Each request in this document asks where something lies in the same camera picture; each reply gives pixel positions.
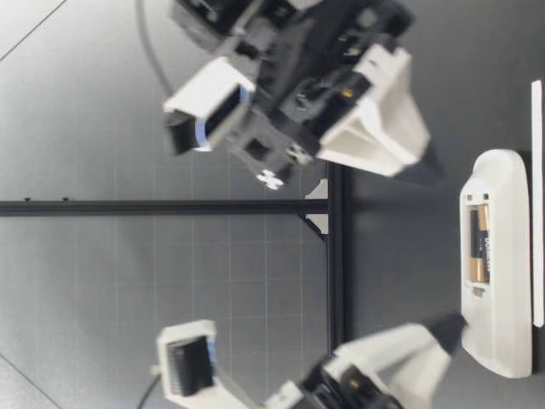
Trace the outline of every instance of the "screw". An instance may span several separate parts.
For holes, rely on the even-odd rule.
[[[349,88],[345,88],[342,91],[342,96],[344,96],[345,98],[353,98],[354,97],[354,91],[349,89]]]

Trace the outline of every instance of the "gray table surface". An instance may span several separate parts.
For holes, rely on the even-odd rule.
[[[531,148],[532,80],[545,76],[543,0],[405,0],[413,92],[445,167],[426,189],[354,172],[354,336],[459,309],[458,195],[492,148]],[[537,334],[543,365],[545,334]],[[437,408],[538,408],[545,375],[504,380],[460,352]]]

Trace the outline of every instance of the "black cable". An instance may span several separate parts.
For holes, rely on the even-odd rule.
[[[51,10],[45,17],[43,17],[27,34],[25,34],[23,36],[23,38],[21,40],[19,40],[11,49],[9,49],[8,51],[6,51],[2,57],[0,57],[0,62],[4,61],[6,58],[8,58],[8,56],[13,53],[15,51],[15,49],[17,49],[17,47],[19,47],[21,44],[23,44],[25,42],[25,40],[27,38],[29,38],[43,23],[45,23],[45,21],[51,17],[53,14],[55,14],[57,12],[57,10],[59,10],[68,0],[62,0],[62,2],[60,2],[57,7],[55,7],[53,10]]]
[[[4,360],[11,368],[16,371],[23,379],[25,379],[35,390],[37,390],[45,399],[47,399],[51,404],[56,407],[57,409],[62,409],[62,407],[53,400],[51,396],[45,393],[43,389],[41,389],[39,386],[37,386],[21,369],[19,369],[15,364],[6,358],[3,354],[0,354],[0,358]]]
[[[140,403],[138,404],[137,409],[142,409],[144,407],[144,405],[146,404],[148,398],[150,397],[150,395],[152,394],[153,390],[155,389],[155,387],[157,386],[157,384],[159,383],[160,380],[161,380],[161,374],[158,374],[153,379],[150,386],[147,388],[146,393],[142,396],[142,399],[140,399]]]
[[[138,35],[140,36],[140,41],[142,48],[144,49],[144,54],[146,54],[147,61],[150,64],[157,80],[161,83],[163,91],[166,95],[174,94],[174,88],[169,82],[167,75],[164,71],[161,62],[159,61],[155,51],[153,51],[152,40],[150,39],[149,32],[147,29],[146,21],[146,11],[144,7],[145,0],[135,0],[135,10],[136,10],[136,25],[138,26]]]

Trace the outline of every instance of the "grid pattern mat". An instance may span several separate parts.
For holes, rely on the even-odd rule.
[[[0,352],[63,408],[135,408],[155,337],[189,320],[216,321],[257,401],[326,353],[325,246],[294,216],[0,223]],[[52,407],[4,363],[0,380],[3,408]]]

